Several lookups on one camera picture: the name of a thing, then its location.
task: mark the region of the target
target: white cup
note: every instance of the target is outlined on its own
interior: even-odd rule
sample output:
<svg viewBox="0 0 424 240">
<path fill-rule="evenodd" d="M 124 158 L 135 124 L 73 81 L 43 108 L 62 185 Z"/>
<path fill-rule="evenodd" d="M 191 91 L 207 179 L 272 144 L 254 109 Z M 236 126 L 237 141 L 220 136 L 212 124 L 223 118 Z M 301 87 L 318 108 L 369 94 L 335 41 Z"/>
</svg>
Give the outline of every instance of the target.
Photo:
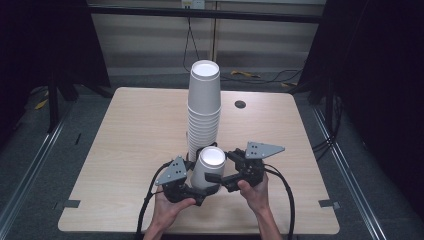
<svg viewBox="0 0 424 240">
<path fill-rule="evenodd" d="M 205 173 L 218 174 L 222 177 L 225 160 L 225 153 L 220 148 L 210 146 L 202 149 L 190 178 L 191 186 L 195 189 L 205 190 L 208 187 L 219 185 L 219 183 L 207 182 Z"/>
<path fill-rule="evenodd" d="M 221 108 L 219 66 L 208 60 L 197 61 L 190 71 L 188 106 L 198 114 L 213 114 Z"/>
</svg>

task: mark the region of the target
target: wall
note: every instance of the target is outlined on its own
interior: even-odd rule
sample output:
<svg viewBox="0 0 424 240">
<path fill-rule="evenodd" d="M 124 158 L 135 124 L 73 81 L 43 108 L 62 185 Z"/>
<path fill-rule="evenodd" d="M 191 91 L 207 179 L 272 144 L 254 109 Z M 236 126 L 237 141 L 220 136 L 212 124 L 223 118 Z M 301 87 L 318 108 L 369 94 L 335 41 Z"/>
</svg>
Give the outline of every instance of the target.
<svg viewBox="0 0 424 240">
<path fill-rule="evenodd" d="M 321 15 L 322 0 L 284 3 L 214 2 L 206 9 Z M 90 4 L 180 8 L 171 1 L 89 1 Z M 110 76 L 182 73 L 188 20 L 176 17 L 92 15 Z M 308 56 L 317 24 L 245 20 L 191 19 L 200 59 L 216 61 L 222 71 L 280 71 L 301 68 Z M 186 67 L 197 60 L 191 38 Z"/>
</svg>

